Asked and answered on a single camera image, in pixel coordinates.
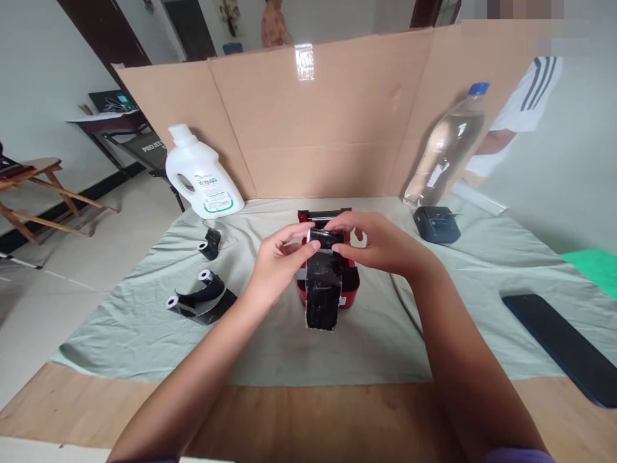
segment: phone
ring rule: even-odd
[[[617,368],[547,301],[535,294],[501,300],[590,401],[617,408]]]

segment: doorway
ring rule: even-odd
[[[152,64],[116,0],[57,1],[121,89],[126,90],[115,64]]]
[[[199,0],[163,0],[187,61],[217,56]]]
[[[439,27],[454,24],[462,0],[416,0],[410,28]]]

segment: black tape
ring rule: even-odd
[[[219,256],[220,232],[208,228],[204,242],[197,245],[197,250],[208,260],[215,260]]]
[[[195,304],[198,304],[199,302],[214,300],[219,297],[223,291],[225,291],[225,283],[223,283],[223,280],[221,280],[218,275],[210,270],[204,270],[199,273],[198,279],[206,285],[206,287],[187,295],[179,294],[176,291],[176,294],[179,298],[181,298],[181,301],[190,301],[190,303],[195,306]]]
[[[167,300],[167,310],[177,313],[178,315],[192,318],[196,314],[193,312],[195,306],[191,303],[180,302],[180,296],[172,296]]]
[[[218,245],[211,243],[210,241],[204,241],[197,245],[197,251],[208,260],[215,260],[219,256]]]
[[[236,302],[236,295],[232,293],[229,289],[225,290],[223,297],[219,300],[219,302],[212,307],[209,311],[202,313],[201,315],[197,315],[193,317],[191,320],[200,323],[202,325],[209,325],[218,321],[225,312],[229,310],[229,308]]]
[[[340,233],[311,229],[308,240],[319,240],[321,248],[307,260],[307,326],[333,331],[339,313],[343,278],[341,255],[332,245],[344,242]]]
[[[216,244],[218,249],[220,243],[220,232],[214,228],[208,228],[208,232],[206,233],[206,241]]]
[[[210,270],[197,277],[205,288],[188,295],[176,292],[167,300],[167,309],[201,325],[216,322],[236,302],[236,295],[225,288],[225,283]]]

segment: bottle cap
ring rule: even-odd
[[[174,143],[177,147],[182,148],[197,143],[197,137],[193,135],[186,124],[172,125],[169,127],[169,131],[174,137]]]
[[[478,82],[471,86],[469,89],[469,95],[484,95],[488,91],[489,87],[490,84],[488,82]]]

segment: cardboard backdrop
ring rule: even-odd
[[[119,69],[170,149],[188,124],[245,199],[400,195],[439,118],[490,82],[485,132],[533,58],[547,23],[469,21],[313,46],[300,80],[293,47]]]

